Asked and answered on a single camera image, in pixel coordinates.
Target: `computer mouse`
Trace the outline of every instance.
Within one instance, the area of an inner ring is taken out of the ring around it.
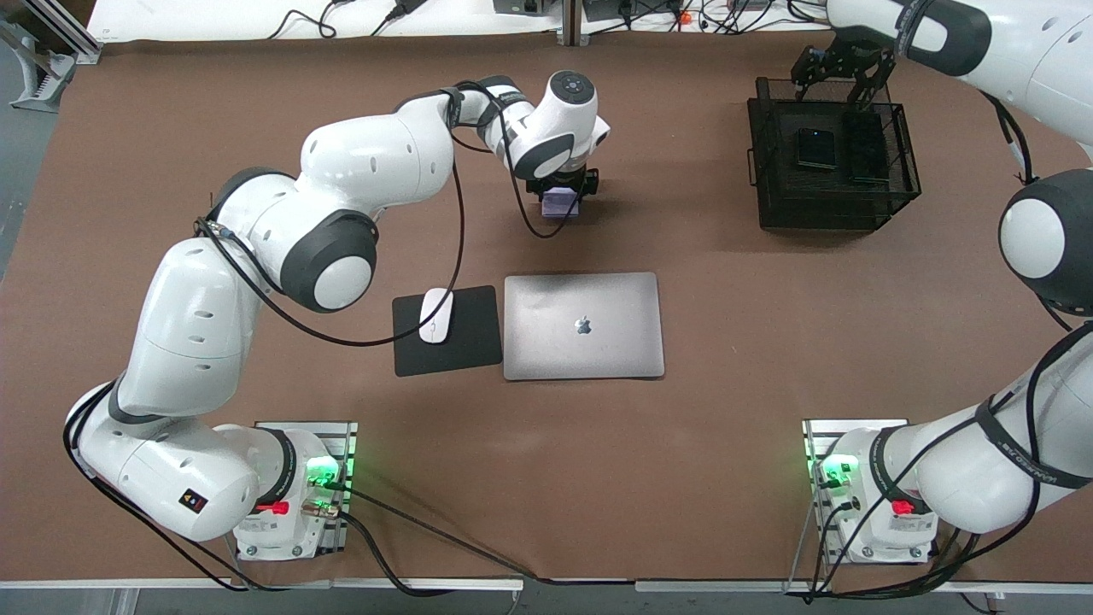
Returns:
[[[446,292],[448,292],[446,287],[431,287],[425,293],[425,298],[421,301],[421,317],[418,322],[425,324],[418,330],[418,335],[426,344],[440,344],[448,339],[448,326],[451,323],[451,299],[455,292],[448,294],[447,298],[444,298]],[[442,298],[444,298],[444,304],[440,305],[440,310],[431,321],[426,321],[425,319],[428,319],[433,310],[436,310],[436,306],[440,304]]]

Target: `metal post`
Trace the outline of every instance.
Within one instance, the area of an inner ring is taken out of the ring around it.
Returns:
[[[588,45],[588,35],[580,33],[584,10],[584,0],[562,0],[562,31],[557,33],[559,45],[566,47]]]
[[[57,0],[23,0],[26,8],[31,10],[49,29],[57,33],[69,47],[75,51],[75,61],[80,64],[98,63],[98,55],[103,50],[103,45],[95,40],[95,37],[83,24],[77,21],[71,13],[64,10]]]

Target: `black wire basket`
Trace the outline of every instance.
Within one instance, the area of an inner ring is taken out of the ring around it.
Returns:
[[[853,87],[853,81],[828,80],[797,102],[792,82],[755,81],[757,96],[748,100],[752,133],[748,154],[751,184],[759,192],[760,226],[874,230],[921,193],[903,105],[888,102],[886,90],[868,105],[851,105],[847,96]],[[848,114],[858,121],[849,122]],[[865,138],[874,145],[868,178],[855,164],[861,159],[862,117],[871,120],[866,122],[870,133]],[[802,129],[834,134],[830,167],[801,163]]]

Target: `black strap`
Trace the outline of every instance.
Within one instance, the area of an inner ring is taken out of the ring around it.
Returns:
[[[915,39],[915,33],[926,16],[926,11],[930,9],[933,0],[909,0],[904,5],[903,12],[895,21],[895,52],[907,57],[910,51],[910,43]]]
[[[1013,465],[1021,469],[1022,472],[1037,483],[1054,485],[1063,489],[1081,489],[1093,482],[1093,478],[1077,476],[1030,458],[1024,448],[1018,445],[1018,441],[1010,436],[1009,431],[1006,431],[1002,424],[995,417],[995,414],[1002,406],[1003,404],[991,406],[990,399],[987,399],[975,410],[975,421],[979,424],[979,428],[983,429],[983,434],[986,435],[987,440],[1013,462]]]
[[[284,431],[280,429],[267,429],[265,427],[256,427],[255,429],[261,429],[268,433],[270,436],[277,439],[281,443],[281,453],[284,456],[284,465],[281,466],[281,476],[278,477],[277,483],[270,487],[269,492],[262,494],[258,501],[255,502],[255,507],[268,506],[273,502],[281,501],[284,495],[289,493],[289,488],[292,487],[292,478],[296,475],[296,448],[292,446],[292,440],[284,435]],[[250,511],[251,515],[257,512],[257,508]]]
[[[889,501],[906,500],[915,507],[914,515],[926,515],[930,512],[930,507],[926,506],[926,502],[921,498],[916,498],[901,489],[895,481],[892,481],[892,476],[884,466],[884,446],[888,443],[889,438],[903,427],[908,426],[885,427],[881,429],[881,433],[873,439],[873,443],[869,447],[869,470],[873,474],[873,481],[881,490],[881,495],[886,496]]]

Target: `table surface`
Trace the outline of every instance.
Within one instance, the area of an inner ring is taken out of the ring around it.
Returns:
[[[328,0],[98,0],[92,13],[89,32],[104,43],[131,40],[247,40],[272,34],[290,9],[318,19]],[[725,1],[691,0],[682,2],[695,17],[681,32],[701,33],[697,11],[724,20],[729,11]],[[327,22],[338,31],[338,37],[367,36],[395,5],[393,0],[354,0],[330,11]],[[814,11],[804,7],[801,11]],[[826,27],[800,23],[786,9],[784,0],[762,15],[749,10],[739,20],[743,29],[808,29]],[[636,31],[666,32],[675,17],[656,13],[636,20]],[[622,20],[588,22],[583,32],[591,33],[622,24]],[[562,3],[555,1],[542,15],[498,14],[493,0],[431,0],[413,13],[395,21],[381,36],[482,35],[534,33],[562,27]],[[706,32],[713,32],[710,26]],[[318,27],[299,16],[293,16],[278,38],[319,38]]]
[[[928,421],[975,404],[1059,338],[996,245],[1020,187],[974,90],[901,64],[925,193],[870,235],[767,233],[748,185],[745,100],[824,35],[550,35],[107,47],[66,92],[0,287],[0,579],[180,578],[195,571],[69,465],[63,418],[125,369],[149,280],[235,170],[298,170],[317,126],[383,114],[463,78],[510,74],[534,100],[569,68],[613,126],[600,193],[555,239],[522,227],[508,178],[459,150],[462,287],[517,273],[655,271],[667,375],[509,383],[501,366],[396,378],[390,347],[304,336],[268,311],[238,393],[211,425],[356,421],[356,485],[554,578],[781,579],[807,504],[804,418]],[[445,58],[444,62],[435,58]],[[1077,145],[1023,125],[1042,175]],[[293,310],[334,335],[390,333],[391,298],[440,285],[457,243],[453,186],[380,222],[367,296]],[[1093,492],[1043,512],[966,578],[1093,581]],[[505,571],[364,505],[404,577]],[[372,578],[344,554],[254,567],[278,582]],[[918,573],[844,569],[848,584]]]

